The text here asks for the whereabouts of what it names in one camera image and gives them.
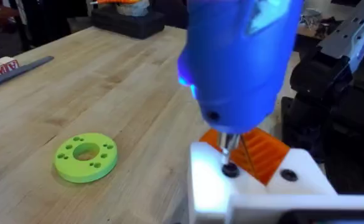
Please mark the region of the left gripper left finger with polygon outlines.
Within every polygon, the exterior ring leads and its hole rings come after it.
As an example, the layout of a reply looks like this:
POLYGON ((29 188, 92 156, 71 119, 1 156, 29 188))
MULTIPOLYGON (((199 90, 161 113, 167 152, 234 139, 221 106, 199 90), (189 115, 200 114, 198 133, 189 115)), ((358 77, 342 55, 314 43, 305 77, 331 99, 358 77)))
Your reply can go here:
POLYGON ((223 153, 217 145, 218 132, 207 131, 190 145, 188 196, 189 223, 228 223, 230 197, 248 193, 264 193, 267 172, 258 157, 264 152, 265 133, 256 128, 243 135, 231 161, 238 176, 222 172, 223 153))

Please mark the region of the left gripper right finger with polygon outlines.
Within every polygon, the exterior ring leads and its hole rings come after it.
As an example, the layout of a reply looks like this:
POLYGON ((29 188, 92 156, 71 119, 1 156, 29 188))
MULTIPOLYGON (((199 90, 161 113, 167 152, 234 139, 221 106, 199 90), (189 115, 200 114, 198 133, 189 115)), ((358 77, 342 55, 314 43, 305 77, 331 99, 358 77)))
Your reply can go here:
POLYGON ((336 195, 304 149, 291 148, 259 128, 243 135, 249 173, 272 194, 336 195))

